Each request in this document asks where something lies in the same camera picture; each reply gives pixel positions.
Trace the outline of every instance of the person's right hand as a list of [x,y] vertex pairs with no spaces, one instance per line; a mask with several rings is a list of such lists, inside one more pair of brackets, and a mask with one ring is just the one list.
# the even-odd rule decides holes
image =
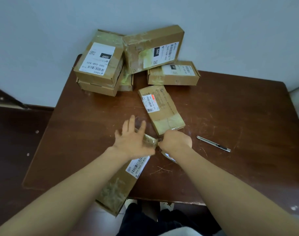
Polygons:
[[166,131],[163,141],[158,143],[158,146],[167,153],[170,153],[172,150],[185,145],[192,148],[191,137],[177,130]]

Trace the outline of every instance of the dark wooden furniture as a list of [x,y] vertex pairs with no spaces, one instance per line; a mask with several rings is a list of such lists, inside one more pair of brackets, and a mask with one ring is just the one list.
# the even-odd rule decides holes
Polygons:
[[[193,149],[253,186],[291,213],[299,213],[299,120],[282,82],[200,71],[197,86],[166,86],[193,139]],[[114,132],[134,114],[146,120],[137,91],[146,73],[134,77],[133,92],[116,97],[85,92],[69,75],[23,186],[47,190],[81,169],[114,143]],[[196,139],[222,144],[225,152]],[[130,193],[131,198],[203,204],[179,167],[157,151]]]

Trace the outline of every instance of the hand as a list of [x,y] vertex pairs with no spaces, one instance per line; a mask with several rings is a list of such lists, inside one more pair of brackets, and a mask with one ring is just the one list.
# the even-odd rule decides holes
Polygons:
[[120,153],[123,153],[128,160],[154,155],[154,148],[143,146],[145,128],[146,122],[142,121],[139,131],[135,132],[135,116],[132,115],[130,120],[126,120],[123,123],[122,135],[120,135],[119,131],[116,130],[116,140],[113,147]]
[[166,131],[163,141],[158,143],[158,146],[169,154],[172,150],[185,145],[192,148],[191,137],[177,130]]

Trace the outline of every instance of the white shipping label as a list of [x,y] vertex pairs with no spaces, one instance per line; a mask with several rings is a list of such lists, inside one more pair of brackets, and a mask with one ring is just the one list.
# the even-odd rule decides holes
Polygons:
[[153,94],[142,96],[142,101],[148,113],[159,111],[158,104]]
[[140,52],[143,58],[143,68],[173,61],[177,53],[179,42],[170,43],[164,46],[158,46],[149,50]]
[[195,76],[195,73],[190,65],[174,65],[166,64],[162,67],[164,75],[191,75]]
[[80,67],[80,71],[104,75],[114,52],[114,46],[94,42]]
[[149,158],[150,156],[144,156],[139,159],[132,160],[125,171],[138,179]]

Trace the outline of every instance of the finger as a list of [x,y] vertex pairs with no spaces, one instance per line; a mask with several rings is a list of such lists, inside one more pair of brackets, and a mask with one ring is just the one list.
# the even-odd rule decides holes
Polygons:
[[138,134],[140,134],[141,136],[144,136],[145,134],[145,129],[146,129],[146,122],[145,120],[142,121],[141,127],[138,131]]
[[144,156],[155,155],[155,149],[152,147],[142,147],[142,153]]
[[118,137],[120,137],[120,133],[118,130],[115,131],[115,138],[117,139]]
[[129,121],[128,132],[135,132],[135,116],[132,115]]
[[129,120],[125,120],[122,126],[122,135],[128,132],[128,124],[129,124]]

